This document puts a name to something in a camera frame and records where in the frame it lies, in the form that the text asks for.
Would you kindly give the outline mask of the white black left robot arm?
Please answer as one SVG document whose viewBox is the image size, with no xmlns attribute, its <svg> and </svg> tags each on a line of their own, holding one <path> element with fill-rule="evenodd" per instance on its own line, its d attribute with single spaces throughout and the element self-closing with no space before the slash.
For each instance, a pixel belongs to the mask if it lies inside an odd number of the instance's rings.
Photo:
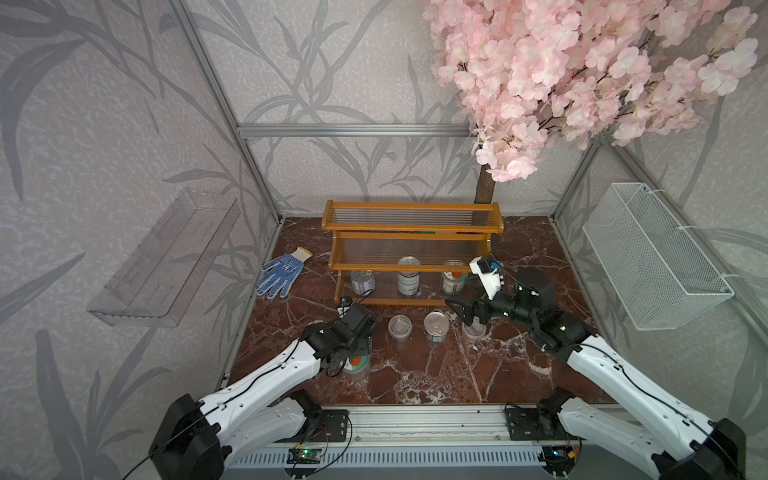
<svg viewBox="0 0 768 480">
<path fill-rule="evenodd" d="M 321 412 L 296 386 L 341 367 L 367 347 L 376 318 L 355 303 L 308 325 L 282 352 L 239 381 L 199 400 L 173 401 L 148 449 L 162 479 L 218 479 L 241 457 L 309 431 Z"/>
</svg>

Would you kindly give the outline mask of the tin can purple label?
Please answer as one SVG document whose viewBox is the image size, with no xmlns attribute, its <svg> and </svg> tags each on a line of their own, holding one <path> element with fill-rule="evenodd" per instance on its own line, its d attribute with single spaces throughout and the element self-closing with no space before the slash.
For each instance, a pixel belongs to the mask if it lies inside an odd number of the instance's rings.
<svg viewBox="0 0 768 480">
<path fill-rule="evenodd" d="M 372 293 L 376 286 L 375 274 L 372 270 L 351 271 L 350 281 L 355 294 L 360 297 Z"/>
</svg>

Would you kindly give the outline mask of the clear seed jar shelf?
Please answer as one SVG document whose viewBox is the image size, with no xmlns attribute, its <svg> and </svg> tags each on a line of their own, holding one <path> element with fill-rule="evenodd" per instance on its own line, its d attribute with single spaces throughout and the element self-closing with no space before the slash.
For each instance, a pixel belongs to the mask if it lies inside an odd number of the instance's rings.
<svg viewBox="0 0 768 480">
<path fill-rule="evenodd" d="M 471 325 L 463 324 L 462 332 L 467 341 L 477 342 L 486 335 L 486 326 L 479 322 L 473 322 Z"/>
</svg>

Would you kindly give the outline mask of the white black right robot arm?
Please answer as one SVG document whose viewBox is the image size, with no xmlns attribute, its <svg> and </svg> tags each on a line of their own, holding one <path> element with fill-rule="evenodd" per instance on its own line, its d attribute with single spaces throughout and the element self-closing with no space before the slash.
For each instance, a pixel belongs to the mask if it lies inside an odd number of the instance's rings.
<svg viewBox="0 0 768 480">
<path fill-rule="evenodd" d="M 743 479 L 746 435 L 733 421 L 710 419 L 632 366 L 586 321 L 560 309 L 554 286 L 524 268 L 511 290 L 491 257 L 470 264 L 471 277 L 446 305 L 462 322 L 506 319 L 524 325 L 541 349 L 588 378 L 634 422 L 620 420 L 560 389 L 538 404 L 539 417 L 622 458 L 652 479 Z"/>
</svg>

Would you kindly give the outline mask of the orange wooden three-tier shelf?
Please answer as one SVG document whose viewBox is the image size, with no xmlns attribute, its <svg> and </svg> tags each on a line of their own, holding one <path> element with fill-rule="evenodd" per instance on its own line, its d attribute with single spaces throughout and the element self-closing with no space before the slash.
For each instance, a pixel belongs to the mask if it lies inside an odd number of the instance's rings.
<svg viewBox="0 0 768 480">
<path fill-rule="evenodd" d="M 329 200 L 322 228 L 332 233 L 329 270 L 337 277 L 335 300 L 354 294 L 351 271 L 372 270 L 376 286 L 368 305 L 442 306 L 446 261 L 469 263 L 491 251 L 504 230 L 498 204 L 345 202 Z M 397 262 L 416 257 L 420 289 L 406 297 L 397 288 Z"/>
</svg>

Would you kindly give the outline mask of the clear seed jar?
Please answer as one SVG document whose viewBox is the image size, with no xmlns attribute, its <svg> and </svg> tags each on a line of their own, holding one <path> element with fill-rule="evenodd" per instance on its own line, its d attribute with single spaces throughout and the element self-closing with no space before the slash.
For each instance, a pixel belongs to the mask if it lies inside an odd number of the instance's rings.
<svg viewBox="0 0 768 480">
<path fill-rule="evenodd" d="M 413 330 L 413 325 L 406 315 L 395 315 L 388 322 L 388 332 L 397 342 L 404 342 L 409 339 Z"/>
</svg>

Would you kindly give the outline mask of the jar with red green lid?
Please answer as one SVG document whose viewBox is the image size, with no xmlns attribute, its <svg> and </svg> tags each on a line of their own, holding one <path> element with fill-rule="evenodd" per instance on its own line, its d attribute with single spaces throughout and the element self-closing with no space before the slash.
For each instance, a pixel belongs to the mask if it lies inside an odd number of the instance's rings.
<svg viewBox="0 0 768 480">
<path fill-rule="evenodd" d="M 372 352 L 368 351 L 359 355 L 350 356 L 346 359 L 343 366 L 343 372 L 346 375 L 363 375 L 370 370 Z"/>
</svg>

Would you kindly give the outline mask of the silver tin can green label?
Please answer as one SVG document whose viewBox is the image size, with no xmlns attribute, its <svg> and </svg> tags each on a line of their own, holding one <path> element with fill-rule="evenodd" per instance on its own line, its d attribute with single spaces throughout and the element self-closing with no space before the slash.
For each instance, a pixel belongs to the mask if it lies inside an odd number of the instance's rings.
<svg viewBox="0 0 768 480">
<path fill-rule="evenodd" d="M 450 331 L 448 317 L 439 311 L 428 313 L 423 321 L 425 338 L 431 343 L 442 343 Z"/>
</svg>

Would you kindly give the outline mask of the jar red green label bottom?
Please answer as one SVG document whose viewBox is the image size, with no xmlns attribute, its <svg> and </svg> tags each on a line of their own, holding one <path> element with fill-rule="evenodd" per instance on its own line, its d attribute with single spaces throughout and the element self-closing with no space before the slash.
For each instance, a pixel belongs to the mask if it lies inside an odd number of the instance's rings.
<svg viewBox="0 0 768 480">
<path fill-rule="evenodd" d="M 463 270 L 465 265 L 458 260 L 446 261 L 444 266 L 446 270 L 442 272 L 441 290 L 445 295 L 458 295 L 465 286 L 467 272 Z"/>
</svg>

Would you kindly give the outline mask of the tall can green white label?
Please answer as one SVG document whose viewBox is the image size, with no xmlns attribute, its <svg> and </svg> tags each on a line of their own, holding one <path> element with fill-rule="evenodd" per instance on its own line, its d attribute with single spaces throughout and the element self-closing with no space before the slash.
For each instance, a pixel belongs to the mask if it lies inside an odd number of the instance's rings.
<svg viewBox="0 0 768 480">
<path fill-rule="evenodd" d="M 412 270 L 412 267 L 420 266 L 420 261 L 413 256 L 402 257 L 397 265 L 401 270 L 397 272 L 397 288 L 401 295 L 414 297 L 420 289 L 420 272 Z"/>
</svg>

